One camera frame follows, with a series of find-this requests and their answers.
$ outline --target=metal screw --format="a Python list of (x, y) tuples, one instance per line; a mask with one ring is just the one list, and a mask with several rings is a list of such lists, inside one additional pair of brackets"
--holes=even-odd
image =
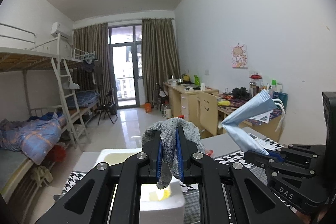
[(140, 153), (137, 153), (136, 157), (139, 159), (139, 160), (142, 160), (144, 158), (147, 157), (147, 154), (145, 152), (140, 152)]
[(203, 154), (200, 153), (200, 152), (196, 152), (196, 153), (193, 154), (193, 157), (195, 159), (199, 160), (199, 159), (203, 158)]
[(105, 162), (101, 162), (97, 164), (97, 169), (100, 171), (105, 170), (106, 168), (107, 168), (107, 164)]
[(240, 162), (235, 162), (232, 164), (232, 167), (236, 170), (241, 170), (241, 168), (243, 168), (243, 165)]

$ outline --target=wooden bed slats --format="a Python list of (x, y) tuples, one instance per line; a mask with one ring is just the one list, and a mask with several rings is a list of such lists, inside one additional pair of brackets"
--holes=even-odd
[[(50, 59), (51, 57), (35, 55), (33, 52), (32, 54), (0, 52), (0, 72), (53, 69)], [(82, 60), (67, 59), (69, 68), (78, 68), (82, 65), (82, 62)]]

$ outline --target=tiled floor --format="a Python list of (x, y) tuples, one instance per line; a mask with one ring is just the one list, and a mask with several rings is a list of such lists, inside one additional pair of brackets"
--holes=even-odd
[[(144, 108), (132, 108), (118, 111), (118, 120), (112, 124), (106, 117), (101, 120), (97, 126), (97, 118), (93, 119), (88, 126), (91, 143), (81, 145), (82, 150), (86, 152), (100, 152), (103, 149), (121, 149), (121, 148), (140, 148), (141, 135), (147, 127), (157, 121), (163, 121), (158, 110), (146, 113)], [(54, 177), (49, 187), (40, 190), (38, 199), (32, 204), (32, 210), (29, 213), (29, 223), (35, 223), (42, 214), (44, 214), (53, 204), (53, 196), (60, 194), (70, 172), (77, 163), (82, 152), (80, 149), (69, 147), (67, 149), (66, 160), (55, 164), (51, 173)]]

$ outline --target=white wall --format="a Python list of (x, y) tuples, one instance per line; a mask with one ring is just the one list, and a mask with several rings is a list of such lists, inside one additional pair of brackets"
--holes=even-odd
[[(0, 5), (0, 22), (35, 32), (37, 45), (53, 37), (51, 26), (59, 21), (72, 28), (73, 21), (62, 14), (46, 0), (4, 0)], [(21, 33), (1, 26), (0, 33), (33, 39), (32, 35)], [(69, 46), (62, 42), (61, 54), (70, 54)], [(29, 48), (28, 42), (15, 41), (0, 37), (0, 47)], [(39, 49), (56, 53), (56, 44)], [(57, 82), (53, 71), (29, 71), (27, 73), (28, 93), (31, 107), (59, 104)], [(23, 77), (20, 71), (0, 73), (0, 120), (24, 120), (29, 117), (26, 107)]]
[(325, 143), (321, 92), (336, 90), (335, 0), (182, 0), (175, 20), (181, 72), (221, 90), (247, 87), (248, 70), (231, 68), (232, 46), (244, 43), (249, 70), (288, 93), (280, 142)]
[[(78, 29), (78, 28), (89, 26), (89, 25), (100, 24), (104, 22), (109, 22), (109, 26), (141, 24), (142, 18), (174, 18), (174, 17), (175, 17), (174, 11), (153, 10), (153, 11), (144, 11), (144, 12), (137, 12), (137, 13), (86, 18), (86, 19), (76, 21), (73, 24), (73, 28)], [(172, 23), (173, 23), (174, 31), (176, 32), (175, 21), (173, 20)], [(140, 105), (143, 105), (144, 103), (146, 103), (146, 98), (145, 98), (142, 79), (138, 79), (138, 87), (139, 87)]]

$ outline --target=anime poster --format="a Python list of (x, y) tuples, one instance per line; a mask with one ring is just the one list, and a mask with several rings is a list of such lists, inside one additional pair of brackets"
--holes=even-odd
[(232, 49), (232, 68), (247, 68), (247, 47), (239, 43)]

